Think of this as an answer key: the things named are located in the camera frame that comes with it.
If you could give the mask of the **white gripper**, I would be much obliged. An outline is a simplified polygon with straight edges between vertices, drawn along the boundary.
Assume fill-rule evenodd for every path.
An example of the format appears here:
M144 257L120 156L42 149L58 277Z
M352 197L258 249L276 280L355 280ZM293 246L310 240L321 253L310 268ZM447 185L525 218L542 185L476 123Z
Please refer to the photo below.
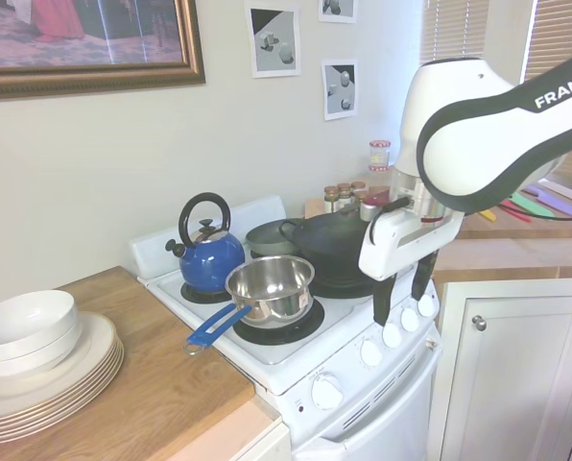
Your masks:
M373 285L373 320L383 327L391 312L396 273L417 263L411 296L420 301L436 264L440 248L453 241L465 215L452 211L438 223L423 223L410 210L382 214L369 225L359 255L360 270Z

